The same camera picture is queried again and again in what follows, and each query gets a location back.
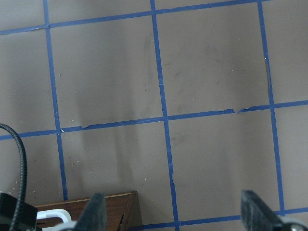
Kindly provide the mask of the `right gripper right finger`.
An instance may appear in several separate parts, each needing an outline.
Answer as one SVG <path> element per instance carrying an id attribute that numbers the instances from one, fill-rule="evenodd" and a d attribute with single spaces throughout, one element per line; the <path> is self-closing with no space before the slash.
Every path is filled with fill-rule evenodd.
<path id="1" fill-rule="evenodd" d="M 241 221 L 247 231 L 281 231 L 283 222 L 252 190 L 241 192 Z"/>

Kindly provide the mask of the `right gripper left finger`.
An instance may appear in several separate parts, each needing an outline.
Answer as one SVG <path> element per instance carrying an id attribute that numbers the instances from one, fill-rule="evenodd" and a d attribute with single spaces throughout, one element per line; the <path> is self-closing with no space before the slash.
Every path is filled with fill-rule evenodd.
<path id="1" fill-rule="evenodd" d="M 104 193 L 95 193 L 76 223 L 76 231 L 104 231 L 107 225 Z"/>

